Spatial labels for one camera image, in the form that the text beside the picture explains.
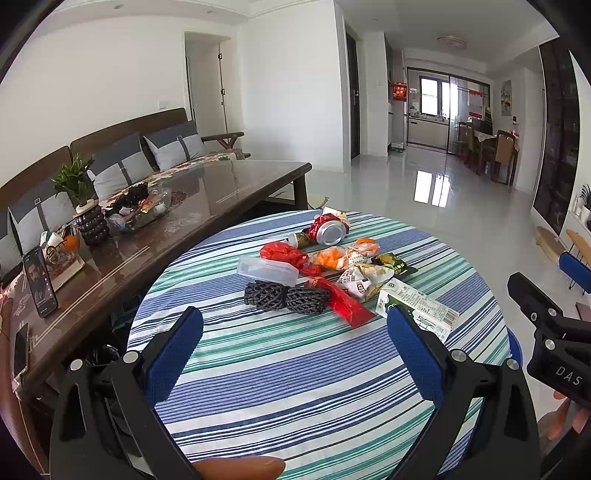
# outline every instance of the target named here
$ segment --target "barcode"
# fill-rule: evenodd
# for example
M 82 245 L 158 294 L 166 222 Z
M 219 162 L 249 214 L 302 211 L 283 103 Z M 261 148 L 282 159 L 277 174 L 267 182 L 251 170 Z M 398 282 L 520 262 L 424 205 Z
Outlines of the barcode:
M 456 323 L 457 318 L 460 316 L 458 312 L 454 310 L 448 310 L 445 314 L 445 323 L 447 323 L 450 327 L 453 327 L 453 324 Z

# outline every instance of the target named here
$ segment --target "door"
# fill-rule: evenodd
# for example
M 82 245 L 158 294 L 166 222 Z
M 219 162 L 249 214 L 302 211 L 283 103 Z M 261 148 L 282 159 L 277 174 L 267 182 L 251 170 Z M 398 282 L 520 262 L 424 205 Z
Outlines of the door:
M 349 59 L 349 97 L 351 107 L 351 158 L 360 153 L 360 114 L 359 114 L 359 70 L 357 67 L 357 44 L 347 33 L 347 55 Z

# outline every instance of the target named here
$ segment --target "orange fruit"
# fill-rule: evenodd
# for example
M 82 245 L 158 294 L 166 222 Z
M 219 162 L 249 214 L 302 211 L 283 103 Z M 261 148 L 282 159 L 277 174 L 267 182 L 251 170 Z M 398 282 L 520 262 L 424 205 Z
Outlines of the orange fruit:
M 80 248 L 80 239 L 77 235 L 66 235 L 61 247 L 66 252 L 76 252 Z

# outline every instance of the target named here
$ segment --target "gray cushion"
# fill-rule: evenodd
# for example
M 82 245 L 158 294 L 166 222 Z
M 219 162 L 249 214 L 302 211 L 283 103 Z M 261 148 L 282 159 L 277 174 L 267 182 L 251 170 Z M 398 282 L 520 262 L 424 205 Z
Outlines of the gray cushion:
M 4 278 L 21 262 L 21 253 L 12 234 L 8 209 L 0 212 L 0 276 Z
M 55 232 L 71 222 L 76 213 L 67 193 L 56 194 L 52 177 L 25 192 L 9 207 L 23 253 L 39 245 L 44 231 Z
M 137 133 L 95 153 L 93 159 L 88 176 L 95 186 L 99 200 L 104 200 L 154 173 L 142 152 Z
M 186 122 L 145 136 L 160 170 L 168 170 L 207 153 L 195 122 Z

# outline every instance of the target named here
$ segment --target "snack wrapper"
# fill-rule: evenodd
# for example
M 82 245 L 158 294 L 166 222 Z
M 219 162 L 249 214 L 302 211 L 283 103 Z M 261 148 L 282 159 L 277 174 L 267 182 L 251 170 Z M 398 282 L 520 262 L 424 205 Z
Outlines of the snack wrapper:
M 315 253 L 310 259 L 314 265 L 333 270 L 347 270 L 353 265 L 369 263 L 368 257 L 379 250 L 371 238 L 360 238 L 350 247 L 328 247 Z
M 394 273 L 391 265 L 354 265 L 343 272 L 336 285 L 359 301 L 365 301 L 377 295 Z
M 399 280 L 418 271 L 414 267 L 409 267 L 404 260 L 398 258 L 393 253 L 376 255 L 371 259 L 371 263 L 373 263 L 373 265 L 391 266 L 394 269 L 394 275 Z
M 339 287 L 325 278 L 319 277 L 308 280 L 306 287 L 328 290 L 330 292 L 328 306 L 341 318 L 345 319 L 353 328 L 360 327 L 375 317 L 375 313 L 370 312 L 357 300 L 348 296 Z

